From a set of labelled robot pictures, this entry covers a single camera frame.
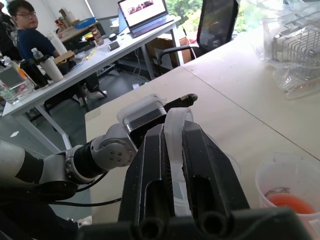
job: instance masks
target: table leg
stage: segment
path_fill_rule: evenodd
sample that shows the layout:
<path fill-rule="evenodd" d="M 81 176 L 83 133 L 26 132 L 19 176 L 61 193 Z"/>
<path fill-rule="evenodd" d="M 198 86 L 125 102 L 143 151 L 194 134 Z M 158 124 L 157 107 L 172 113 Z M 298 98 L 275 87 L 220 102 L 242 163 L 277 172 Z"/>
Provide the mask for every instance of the table leg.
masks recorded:
<path fill-rule="evenodd" d="M 172 35 L 173 46 L 180 47 L 180 39 L 177 34 L 177 25 L 176 24 L 172 25 L 172 29 L 170 30 L 170 33 Z M 182 51 L 177 51 L 175 53 L 175 57 L 177 59 L 178 66 L 182 66 L 183 64 L 185 64 L 184 58 L 182 56 Z"/>
<path fill-rule="evenodd" d="M 146 67 L 148 68 L 150 79 L 153 80 L 153 79 L 155 79 L 155 74 L 154 74 L 154 70 L 153 70 L 151 62 L 150 62 L 150 57 L 149 57 L 146 45 L 142 45 L 141 46 L 141 50 L 142 50 L 142 54 L 143 54 L 143 57 L 144 57 L 144 61 L 145 61 Z"/>
<path fill-rule="evenodd" d="M 65 133 L 65 131 L 62 130 L 62 128 L 53 120 L 53 118 L 41 107 L 41 106 L 36 106 L 35 107 L 42 116 L 58 131 L 58 133 L 62 136 L 65 149 L 71 149 L 71 143 L 69 141 L 69 136 Z"/>
<path fill-rule="evenodd" d="M 26 116 L 20 115 L 15 117 L 15 119 L 23 128 L 25 128 L 29 133 L 31 133 L 32 136 L 34 136 L 53 154 L 61 152 L 61 150 L 56 145 L 54 145 L 38 128 L 36 128 Z"/>

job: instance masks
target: measuring cup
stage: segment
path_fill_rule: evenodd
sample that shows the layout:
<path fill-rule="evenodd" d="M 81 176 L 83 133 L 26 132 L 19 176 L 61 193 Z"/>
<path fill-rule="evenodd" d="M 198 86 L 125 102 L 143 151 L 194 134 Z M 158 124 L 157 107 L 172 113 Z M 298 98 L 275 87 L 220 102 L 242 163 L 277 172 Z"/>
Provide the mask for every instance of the measuring cup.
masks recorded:
<path fill-rule="evenodd" d="M 268 200 L 275 194 L 298 197 L 313 214 L 297 214 L 313 239 L 320 240 L 320 161 L 288 154 L 274 154 L 256 171 L 255 184 L 262 208 L 276 208 Z"/>

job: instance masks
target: transparent plastic object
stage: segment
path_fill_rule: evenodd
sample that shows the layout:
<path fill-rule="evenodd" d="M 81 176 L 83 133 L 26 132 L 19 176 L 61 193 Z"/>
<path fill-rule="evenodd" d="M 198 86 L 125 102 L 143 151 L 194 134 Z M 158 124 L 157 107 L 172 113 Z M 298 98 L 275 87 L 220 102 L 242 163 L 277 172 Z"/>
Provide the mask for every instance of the transparent plastic object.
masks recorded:
<path fill-rule="evenodd" d="M 276 208 L 267 197 L 290 194 L 309 204 L 314 214 L 297 214 L 313 237 L 320 239 L 320 162 L 298 155 L 273 154 L 256 171 L 255 184 L 262 208 Z"/>
<path fill-rule="evenodd" d="M 172 108 L 164 123 L 164 135 L 171 166 L 174 211 L 177 216 L 191 216 L 183 167 L 182 132 L 185 122 L 194 121 L 189 108 Z"/>
<path fill-rule="evenodd" d="M 152 94 L 121 109 L 116 117 L 119 123 L 125 127 L 128 123 L 149 114 L 153 110 L 161 108 L 164 105 L 165 102 L 158 95 Z"/>

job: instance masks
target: black chair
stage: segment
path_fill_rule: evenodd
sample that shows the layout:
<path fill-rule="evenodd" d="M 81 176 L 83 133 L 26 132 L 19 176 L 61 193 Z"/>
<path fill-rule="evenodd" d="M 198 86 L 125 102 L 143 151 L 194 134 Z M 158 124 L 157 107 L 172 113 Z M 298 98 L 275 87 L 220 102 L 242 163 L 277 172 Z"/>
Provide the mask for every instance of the black chair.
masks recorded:
<path fill-rule="evenodd" d="M 200 22 L 197 33 L 197 45 L 172 47 L 160 52 L 158 64 L 162 57 L 178 51 L 193 49 L 195 56 L 200 57 L 231 41 L 239 5 L 236 0 L 203 0 Z"/>

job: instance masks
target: black cable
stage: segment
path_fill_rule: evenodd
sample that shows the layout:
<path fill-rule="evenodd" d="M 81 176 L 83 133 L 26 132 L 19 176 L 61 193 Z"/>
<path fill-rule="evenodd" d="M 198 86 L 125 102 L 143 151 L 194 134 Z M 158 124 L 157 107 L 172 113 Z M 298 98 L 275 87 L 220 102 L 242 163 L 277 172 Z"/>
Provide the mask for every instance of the black cable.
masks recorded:
<path fill-rule="evenodd" d="M 100 206 L 115 204 L 117 202 L 120 202 L 121 199 L 122 198 L 120 197 L 112 201 L 105 201 L 100 203 L 75 203 L 75 202 L 65 202 L 65 201 L 54 201 L 54 202 L 48 202 L 48 204 L 88 208 L 88 207 L 100 207 Z"/>
<path fill-rule="evenodd" d="M 83 188 L 80 188 L 78 189 L 76 192 L 77 193 L 80 193 L 80 192 L 83 192 L 91 187 L 93 187 L 94 185 L 96 185 L 98 182 L 100 182 L 106 175 L 107 175 L 108 172 L 102 174 L 97 180 L 95 180 L 93 183 L 89 184 L 88 186 L 85 186 Z"/>

